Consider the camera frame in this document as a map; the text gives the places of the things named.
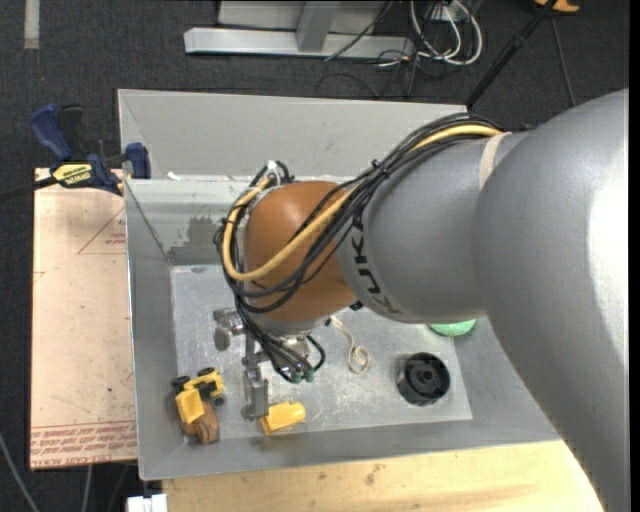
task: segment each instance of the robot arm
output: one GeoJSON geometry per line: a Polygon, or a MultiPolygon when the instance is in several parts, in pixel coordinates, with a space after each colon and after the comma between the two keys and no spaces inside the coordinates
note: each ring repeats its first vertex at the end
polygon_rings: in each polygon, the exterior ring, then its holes
{"type": "Polygon", "coordinates": [[[529,133],[442,119],[338,187],[263,172],[219,238],[245,326],[269,355],[356,301],[487,315],[603,504],[628,508],[627,113],[625,91],[529,133]]]}

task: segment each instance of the wire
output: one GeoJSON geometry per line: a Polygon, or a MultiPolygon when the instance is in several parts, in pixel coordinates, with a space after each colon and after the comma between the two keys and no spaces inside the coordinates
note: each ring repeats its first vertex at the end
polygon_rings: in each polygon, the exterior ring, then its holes
{"type": "Polygon", "coordinates": [[[471,91],[471,94],[467,98],[465,104],[469,108],[472,109],[473,105],[476,101],[484,94],[487,88],[491,85],[491,83],[495,80],[495,78],[500,74],[502,69],[507,65],[507,63],[511,60],[511,58],[516,54],[516,52],[524,46],[527,42],[527,39],[531,37],[536,27],[542,22],[542,19],[547,15],[547,13],[553,9],[558,0],[547,0],[542,9],[536,14],[534,18],[532,18],[529,23],[527,23],[521,30],[516,32],[511,41],[505,46],[498,58],[489,68],[489,71],[482,77],[482,80],[476,85],[476,87],[471,91]]]}
{"type": "MultiPolygon", "coordinates": [[[[456,37],[456,48],[454,50],[447,50],[446,52],[439,52],[438,50],[436,50],[435,47],[424,36],[426,23],[423,25],[421,29],[418,23],[418,17],[416,15],[415,1],[411,1],[409,11],[410,11],[410,18],[411,18],[413,29],[415,30],[416,34],[420,38],[420,41],[422,42],[422,44],[426,46],[428,50],[426,52],[418,51],[417,55],[419,57],[423,57],[427,59],[442,61],[447,64],[451,64],[453,66],[468,66],[469,64],[473,64],[475,61],[477,61],[480,55],[482,54],[482,47],[483,47],[482,30],[480,29],[480,25],[478,25],[478,22],[476,21],[475,17],[469,12],[469,10],[465,7],[465,5],[462,2],[460,2],[459,0],[454,0],[454,2],[452,2],[452,5],[455,5],[458,9],[460,9],[463,13],[465,13],[467,19],[471,23],[471,26],[473,28],[474,38],[476,39],[476,49],[474,54],[464,60],[457,60],[454,58],[460,53],[460,50],[462,48],[462,35],[460,34],[460,31],[458,30],[458,27],[454,22],[453,17],[451,16],[449,6],[446,6],[444,4],[439,5],[440,12],[441,13],[443,12],[445,16],[448,18],[447,23],[451,26],[451,29],[453,30],[453,33],[456,37]]],[[[433,9],[429,13],[429,19],[433,19],[433,9]]]]}
{"type": "Polygon", "coordinates": [[[82,496],[82,512],[87,512],[89,508],[89,494],[91,492],[91,480],[93,477],[93,466],[87,468],[87,480],[84,484],[84,494],[82,496]]]}
{"type": "MultiPolygon", "coordinates": [[[[477,134],[482,134],[482,132],[483,132],[482,125],[483,124],[486,125],[487,127],[492,128],[492,130],[489,133],[484,133],[485,135],[494,135],[494,134],[498,133],[496,131],[497,128],[495,128],[495,126],[492,125],[491,123],[486,122],[485,120],[483,120],[483,118],[475,116],[473,119],[475,120],[475,125],[473,125],[473,129],[475,130],[474,133],[476,135],[477,134]]],[[[443,119],[439,120],[436,123],[432,123],[431,125],[428,125],[427,128],[429,128],[429,130],[426,131],[426,132],[424,131],[424,128],[422,130],[416,130],[416,132],[411,134],[396,150],[394,150],[392,153],[390,153],[387,156],[387,158],[385,158],[385,160],[383,160],[383,162],[378,164],[378,165],[380,167],[385,167],[385,166],[391,167],[391,166],[395,166],[395,165],[408,163],[408,161],[400,162],[397,159],[394,160],[394,156],[397,155],[397,154],[401,154],[402,152],[408,152],[408,150],[411,149],[413,146],[415,146],[417,144],[417,142],[419,142],[420,140],[424,139],[424,135],[427,134],[427,133],[432,134],[433,131],[437,131],[437,130],[443,129],[444,127],[447,127],[447,126],[456,127],[456,126],[464,126],[465,124],[468,125],[469,123],[466,120],[465,115],[464,114],[460,114],[460,115],[456,115],[456,116],[448,116],[447,118],[443,118],[443,119]]],[[[459,131],[456,132],[456,133],[449,132],[450,135],[458,135],[459,133],[461,133],[461,132],[459,132],[459,131]]],[[[390,171],[389,169],[387,169],[385,172],[378,173],[378,175],[376,177],[376,182],[374,183],[371,180],[371,173],[373,173],[375,170],[376,169],[372,167],[369,170],[365,171],[360,177],[356,178],[355,180],[351,180],[351,182],[357,182],[358,180],[360,180],[360,183],[356,186],[356,188],[352,189],[352,190],[357,190],[359,195],[358,195],[358,197],[354,198],[354,201],[350,201],[350,203],[355,202],[356,208],[357,208],[358,204],[360,206],[363,206],[364,202],[367,200],[368,197],[370,197],[372,192],[375,190],[375,188],[379,184],[380,180],[381,179],[385,179],[386,176],[390,175],[390,173],[393,172],[393,171],[390,171]]],[[[232,210],[237,208],[238,206],[239,206],[238,204],[234,205],[232,210]]],[[[353,213],[356,210],[354,208],[350,208],[350,209],[348,209],[348,211],[350,213],[353,213]]],[[[225,273],[225,275],[228,277],[227,281],[229,282],[229,284],[231,285],[232,289],[234,290],[234,292],[236,294],[239,294],[239,295],[242,295],[242,296],[245,296],[245,297],[253,297],[253,298],[266,297],[266,296],[268,296],[268,295],[270,295],[272,293],[276,293],[276,292],[285,290],[285,287],[288,286],[289,283],[293,282],[294,280],[299,280],[299,278],[304,275],[304,272],[305,272],[306,268],[308,268],[308,266],[311,264],[313,259],[321,254],[321,252],[324,249],[324,247],[326,247],[327,243],[331,240],[331,237],[335,236],[337,234],[337,231],[339,229],[341,229],[341,226],[344,225],[344,220],[346,220],[347,216],[348,215],[346,213],[346,210],[341,212],[340,218],[343,219],[343,220],[342,220],[342,224],[338,223],[340,225],[338,226],[337,230],[333,229],[334,228],[334,222],[332,220],[328,224],[327,229],[325,230],[325,232],[321,233],[321,235],[318,237],[318,239],[314,242],[314,244],[312,245],[312,248],[310,249],[307,257],[305,258],[305,261],[298,268],[298,270],[293,272],[288,278],[286,278],[285,280],[281,281],[280,283],[278,283],[274,287],[272,287],[272,288],[270,288],[268,290],[245,291],[241,287],[238,287],[234,283],[233,278],[231,278],[228,274],[225,273]]]]}
{"type": "Polygon", "coordinates": [[[369,91],[371,93],[371,95],[375,98],[375,99],[380,99],[380,94],[378,92],[376,92],[376,90],[371,87],[371,85],[369,85],[367,82],[365,82],[362,78],[357,77],[356,75],[352,74],[352,73],[330,73],[328,75],[323,76],[320,80],[318,80],[316,82],[316,85],[314,86],[314,95],[318,96],[318,90],[320,89],[320,86],[329,78],[332,77],[344,77],[344,78],[350,78],[351,80],[354,80],[355,82],[358,82],[363,88],[365,88],[367,91],[369,91]]]}
{"type": "Polygon", "coordinates": [[[349,370],[357,375],[361,375],[366,372],[367,368],[369,368],[369,365],[371,364],[371,354],[369,351],[365,347],[356,346],[356,340],[351,331],[347,329],[335,316],[329,317],[327,325],[335,327],[351,344],[347,355],[347,365],[349,365],[349,370]]]}
{"type": "Polygon", "coordinates": [[[296,371],[302,372],[303,367],[306,367],[306,369],[309,371],[315,371],[316,369],[320,368],[320,366],[324,362],[324,350],[322,349],[322,347],[319,348],[321,362],[314,368],[306,358],[302,357],[294,350],[285,346],[281,340],[276,340],[262,331],[262,329],[260,329],[255,324],[255,322],[251,320],[251,318],[247,314],[245,305],[242,304],[242,301],[240,301],[239,297],[236,297],[236,309],[238,311],[238,314],[240,315],[243,325],[245,326],[245,329],[247,330],[247,333],[260,344],[264,354],[271,361],[273,369],[287,382],[295,383],[296,381],[294,381],[293,375],[296,371]],[[280,366],[280,360],[284,360],[289,365],[289,374],[287,374],[280,366]]]}
{"type": "Polygon", "coordinates": [[[120,488],[122,487],[122,482],[124,482],[124,477],[127,476],[127,472],[131,466],[125,466],[122,472],[120,473],[120,477],[116,482],[116,486],[113,488],[113,494],[109,499],[109,504],[107,505],[106,511],[111,512],[113,510],[113,506],[116,504],[116,500],[118,499],[118,493],[120,492],[120,488]]]}
{"type": "Polygon", "coordinates": [[[562,74],[564,75],[564,82],[567,84],[567,90],[569,91],[569,99],[571,100],[571,106],[575,107],[576,97],[573,95],[573,87],[571,87],[571,80],[569,79],[569,71],[567,70],[567,62],[564,58],[564,51],[562,51],[562,44],[560,43],[560,34],[558,33],[558,26],[556,25],[556,19],[551,16],[551,26],[553,27],[553,35],[556,39],[556,45],[558,47],[558,54],[560,55],[560,64],[562,65],[562,74]]]}
{"type": "Polygon", "coordinates": [[[20,487],[20,490],[22,491],[22,495],[24,496],[24,499],[27,501],[27,503],[29,503],[29,506],[31,507],[31,510],[33,512],[40,512],[40,509],[36,505],[35,501],[33,501],[33,498],[31,497],[31,494],[29,493],[27,486],[24,483],[24,480],[22,480],[20,473],[18,473],[18,469],[16,468],[16,465],[13,463],[13,460],[11,459],[11,454],[9,453],[9,449],[7,448],[7,445],[4,442],[4,437],[2,436],[2,432],[0,432],[0,448],[2,448],[2,453],[4,454],[4,458],[7,461],[7,464],[9,466],[9,469],[11,470],[11,473],[13,474],[13,478],[15,479],[16,483],[18,484],[18,487],[20,487]]]}
{"type": "Polygon", "coordinates": [[[344,234],[342,235],[342,237],[340,238],[338,243],[334,244],[333,249],[331,249],[329,254],[327,254],[327,256],[324,259],[324,261],[322,263],[320,263],[320,265],[318,265],[318,268],[314,270],[313,274],[311,274],[304,281],[302,281],[302,284],[307,284],[309,281],[312,281],[320,273],[320,271],[324,268],[324,266],[331,259],[331,256],[333,256],[335,254],[335,252],[338,250],[338,248],[344,243],[344,241],[346,240],[346,238],[349,235],[349,233],[351,233],[351,228],[353,228],[353,226],[349,226],[349,228],[347,228],[345,230],[344,234]]]}
{"type": "Polygon", "coordinates": [[[500,130],[489,128],[487,126],[456,126],[427,137],[416,144],[411,151],[426,146],[427,144],[433,144],[434,142],[438,142],[446,137],[453,137],[456,135],[482,135],[483,137],[493,137],[500,133],[502,133],[500,130]]]}
{"type": "Polygon", "coordinates": [[[330,57],[327,57],[325,61],[336,59],[340,57],[342,54],[349,51],[351,48],[353,48],[358,43],[358,41],[360,41],[360,39],[362,39],[365,36],[365,34],[369,32],[369,30],[371,30],[374,26],[376,26],[380,22],[380,20],[382,20],[382,18],[384,17],[385,14],[387,14],[387,12],[389,11],[392,5],[393,5],[393,2],[391,1],[387,2],[385,6],[382,8],[382,10],[380,11],[380,13],[378,14],[378,16],[376,16],[376,18],[371,23],[369,23],[369,25],[367,25],[362,30],[362,32],[360,32],[349,44],[340,48],[337,52],[335,52],[330,57]]]}
{"type": "Polygon", "coordinates": [[[12,190],[7,190],[6,192],[0,193],[0,203],[4,203],[5,201],[9,201],[15,197],[23,196],[29,194],[31,192],[35,192],[41,188],[50,187],[51,185],[55,185],[58,183],[58,180],[53,176],[49,176],[48,178],[43,178],[38,181],[34,181],[29,183],[28,185],[23,185],[21,187],[14,188],[12,190]]]}
{"type": "MultiPolygon", "coordinates": [[[[293,252],[300,247],[308,238],[310,238],[315,229],[321,224],[325,223],[328,219],[333,217],[335,213],[342,207],[342,205],[349,199],[349,196],[355,189],[350,190],[340,199],[338,199],[335,203],[333,203],[329,208],[327,208],[320,216],[315,218],[298,236],[296,236],[289,244],[283,247],[280,252],[278,252],[275,256],[273,256],[269,261],[267,261],[264,265],[256,270],[252,270],[251,272],[238,272],[231,263],[231,230],[233,229],[233,222],[237,218],[237,210],[232,212],[232,215],[229,216],[229,220],[227,221],[227,229],[225,230],[225,236],[222,240],[223,244],[223,265],[225,266],[225,270],[229,274],[229,276],[236,281],[252,281],[256,279],[260,279],[264,277],[269,272],[271,272],[276,267],[280,266],[284,260],[286,260],[293,252]]],[[[250,192],[243,199],[243,205],[248,204],[251,199],[253,199],[257,193],[250,192]]]]}
{"type": "Polygon", "coordinates": [[[311,343],[320,354],[320,361],[318,361],[318,363],[313,367],[313,371],[317,372],[326,361],[327,353],[322,348],[322,345],[320,345],[320,343],[318,343],[310,334],[307,334],[307,340],[309,340],[309,343],[311,343]]]}

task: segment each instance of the black cord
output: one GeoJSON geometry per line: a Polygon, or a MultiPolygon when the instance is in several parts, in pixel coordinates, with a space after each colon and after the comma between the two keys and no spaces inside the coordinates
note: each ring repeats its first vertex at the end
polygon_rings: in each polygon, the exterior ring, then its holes
{"type": "Polygon", "coordinates": [[[558,26],[556,25],[556,19],[551,16],[551,26],[553,27],[553,35],[556,39],[556,46],[558,47],[558,54],[560,55],[560,64],[562,66],[562,74],[564,75],[564,82],[567,85],[569,91],[569,99],[571,100],[571,106],[575,107],[576,97],[573,95],[573,88],[571,87],[571,80],[569,79],[569,72],[567,71],[567,62],[564,58],[564,51],[562,51],[562,44],[560,43],[560,34],[558,33],[558,26]]]}
{"type": "Polygon", "coordinates": [[[547,15],[547,13],[554,7],[558,0],[547,0],[547,3],[544,4],[542,9],[536,16],[529,21],[521,30],[516,32],[514,36],[511,38],[511,41],[502,49],[502,52],[495,60],[495,62],[489,68],[486,75],[480,80],[478,85],[473,89],[467,101],[465,102],[469,110],[473,108],[473,105],[478,101],[480,96],[484,94],[487,88],[491,85],[491,83],[496,79],[500,71],[507,65],[507,63],[511,60],[511,58],[516,54],[516,52],[524,46],[527,39],[531,37],[533,31],[536,27],[542,22],[542,19],[547,15]]]}
{"type": "Polygon", "coordinates": [[[353,48],[358,43],[358,41],[360,41],[360,39],[362,39],[367,34],[367,32],[369,32],[369,30],[375,27],[382,20],[382,18],[384,17],[385,14],[387,14],[387,12],[389,11],[392,5],[393,5],[392,1],[387,2],[382,8],[382,10],[380,11],[380,13],[378,14],[378,16],[376,16],[376,18],[371,23],[369,23],[369,25],[367,25],[364,28],[364,30],[362,30],[362,32],[360,32],[349,44],[340,48],[337,52],[335,52],[330,57],[327,57],[325,61],[330,61],[335,58],[338,58],[342,54],[344,54],[345,52],[353,48]]]}
{"type": "Polygon", "coordinates": [[[36,190],[40,190],[41,188],[50,187],[51,185],[55,185],[56,183],[58,183],[58,180],[56,180],[53,176],[49,176],[48,178],[34,181],[33,183],[14,188],[13,190],[7,190],[6,192],[0,193],[0,203],[9,201],[10,199],[13,199],[15,197],[35,192],[36,190]]]}
{"type": "Polygon", "coordinates": [[[90,465],[87,469],[87,479],[84,483],[84,493],[82,494],[82,508],[81,512],[87,512],[89,510],[89,495],[91,493],[91,480],[93,477],[93,466],[90,465]]]}
{"type": "MultiPolygon", "coordinates": [[[[426,137],[435,134],[443,129],[453,128],[460,125],[468,125],[470,123],[479,126],[487,126],[499,129],[499,127],[494,123],[491,123],[490,121],[480,116],[475,116],[468,113],[453,114],[451,116],[441,118],[437,121],[434,121],[433,123],[430,123],[429,125],[414,130],[381,162],[372,162],[371,166],[363,171],[359,176],[336,186],[327,194],[325,194],[323,199],[309,214],[309,216],[303,223],[303,227],[299,231],[308,226],[312,219],[317,217],[324,206],[326,206],[327,202],[332,197],[334,197],[334,195],[338,191],[345,190],[347,187],[353,187],[349,197],[344,201],[344,204],[341,205],[341,208],[338,210],[338,212],[336,212],[336,214],[327,222],[324,229],[319,233],[317,238],[311,244],[311,247],[308,249],[302,263],[289,276],[287,276],[279,283],[268,288],[260,283],[256,283],[257,287],[260,288],[259,290],[246,290],[244,287],[244,283],[236,282],[235,280],[231,279],[226,271],[224,272],[225,279],[234,292],[236,309],[238,310],[242,323],[246,328],[247,335],[252,336],[257,341],[257,343],[261,346],[263,353],[270,359],[274,370],[285,380],[294,383],[299,382],[301,380],[301,374],[305,374],[306,372],[313,372],[319,369],[320,366],[324,364],[326,359],[324,349],[317,343],[315,339],[313,339],[313,337],[309,336],[307,338],[308,341],[312,345],[314,345],[314,347],[316,347],[316,349],[320,353],[320,362],[312,367],[307,358],[299,355],[293,349],[287,347],[281,339],[273,338],[268,333],[264,332],[253,321],[251,315],[264,314],[279,308],[295,295],[300,286],[311,281],[318,274],[318,272],[320,272],[320,270],[331,259],[337,248],[340,247],[341,244],[346,240],[353,226],[353,219],[362,214],[363,210],[367,207],[369,201],[374,196],[379,186],[389,176],[393,175],[396,172],[402,172],[405,169],[413,168],[413,166],[421,163],[428,158],[431,158],[440,151],[454,144],[458,144],[463,140],[473,139],[477,136],[449,136],[444,140],[433,142],[431,144],[425,145],[424,147],[417,147],[418,144],[420,144],[426,137]],[[338,236],[340,236],[340,239],[337,243],[335,243],[334,241],[338,236]],[[310,276],[307,276],[307,272],[310,266],[317,262],[318,258],[323,255],[329,244],[332,242],[334,242],[335,245],[331,249],[329,254],[327,256],[324,256],[324,259],[320,263],[320,265],[310,276]],[[276,293],[281,293],[282,295],[277,300],[266,306],[256,306],[247,302],[251,299],[273,296],[276,293]]],[[[254,178],[252,183],[257,183],[257,181],[262,176],[264,176],[265,173],[266,171],[262,169],[258,173],[257,179],[254,178]]],[[[286,171],[285,178],[289,180],[291,179],[290,175],[288,174],[288,170],[286,171]]],[[[272,186],[274,184],[273,181],[274,180],[268,183],[267,186],[272,186]]],[[[236,201],[232,205],[230,210],[238,210],[236,221],[233,223],[231,229],[231,263],[235,268],[243,270],[243,265],[240,261],[241,256],[238,250],[236,235],[238,226],[240,225],[243,216],[246,215],[249,205],[238,205],[238,201],[236,201]]],[[[222,235],[224,229],[227,226],[226,222],[214,236],[214,242],[219,253],[221,253],[222,251],[222,235]]]]}
{"type": "Polygon", "coordinates": [[[327,353],[324,351],[324,348],[322,348],[322,345],[320,345],[320,343],[318,343],[310,334],[307,335],[307,340],[309,340],[309,343],[311,343],[320,354],[320,361],[318,361],[318,363],[313,367],[313,371],[317,372],[326,361],[327,353]]]}
{"type": "Polygon", "coordinates": [[[13,462],[13,459],[11,458],[11,454],[9,453],[9,448],[7,447],[4,441],[2,432],[0,432],[0,451],[3,453],[4,458],[7,462],[7,465],[9,466],[9,469],[13,474],[13,478],[15,479],[16,483],[18,484],[18,487],[22,491],[22,496],[29,504],[29,507],[31,508],[32,512],[40,512],[38,505],[36,505],[35,501],[33,501],[33,497],[31,496],[31,493],[27,489],[27,486],[24,480],[20,476],[20,472],[18,471],[18,468],[16,467],[15,463],[13,462]]]}
{"type": "Polygon", "coordinates": [[[349,78],[355,82],[357,82],[358,84],[360,84],[364,89],[366,89],[367,91],[369,91],[369,93],[371,94],[371,96],[373,96],[375,99],[379,100],[380,99],[380,94],[373,88],[371,87],[371,85],[369,85],[367,82],[365,82],[362,78],[354,75],[353,73],[330,73],[328,75],[323,76],[320,80],[318,80],[316,82],[316,85],[314,86],[314,90],[313,90],[313,94],[314,96],[318,96],[318,90],[320,89],[320,86],[329,78],[333,78],[333,77],[343,77],[343,78],[349,78]]]}
{"type": "Polygon", "coordinates": [[[131,466],[125,465],[124,469],[120,473],[120,477],[118,477],[118,481],[116,482],[116,486],[113,488],[113,494],[111,495],[111,499],[109,499],[109,504],[107,505],[106,511],[111,512],[113,510],[113,506],[116,504],[118,499],[118,493],[120,492],[120,488],[122,487],[122,483],[124,482],[124,477],[127,476],[129,469],[131,466]]]}

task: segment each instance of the wooden board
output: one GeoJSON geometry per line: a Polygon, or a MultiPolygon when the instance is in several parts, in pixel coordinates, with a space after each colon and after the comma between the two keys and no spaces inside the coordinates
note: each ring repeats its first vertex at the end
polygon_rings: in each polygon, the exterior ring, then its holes
{"type": "Polygon", "coordinates": [[[561,441],[163,482],[171,512],[601,512],[561,441]]]}
{"type": "Polygon", "coordinates": [[[137,457],[124,200],[34,194],[32,469],[137,457]]]}

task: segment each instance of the black carpet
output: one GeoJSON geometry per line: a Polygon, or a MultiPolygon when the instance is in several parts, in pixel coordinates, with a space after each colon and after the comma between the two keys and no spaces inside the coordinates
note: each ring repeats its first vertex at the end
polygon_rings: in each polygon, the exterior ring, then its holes
{"type": "MultiPolygon", "coordinates": [[[[577,16],[555,18],[578,104],[629,84],[630,1],[582,3],[577,16]]],[[[530,0],[485,0],[477,13],[485,36],[480,60],[439,79],[417,75],[407,96],[406,77],[391,82],[390,71],[364,63],[185,56],[183,33],[212,24],[214,2],[41,0],[40,50],[24,49],[24,4],[3,0],[0,7],[0,192],[29,183],[31,169],[53,163],[28,127],[29,116],[48,103],[82,104],[86,136],[103,139],[107,154],[119,149],[118,88],[464,103],[534,15],[530,0]]],[[[406,31],[407,4],[394,5],[377,31],[406,31]]],[[[433,64],[428,71],[438,75],[443,68],[433,64]]],[[[474,110],[513,130],[536,126],[571,103],[552,23],[545,19],[474,110]]],[[[0,432],[40,509],[77,511],[86,469],[31,473],[27,466],[32,224],[31,197],[0,204],[0,432]]],[[[105,509],[121,474],[122,466],[96,467],[90,510],[105,509]]],[[[125,475],[122,493],[133,492],[134,475],[125,475]]],[[[28,509],[0,457],[0,510],[28,509]]]]}

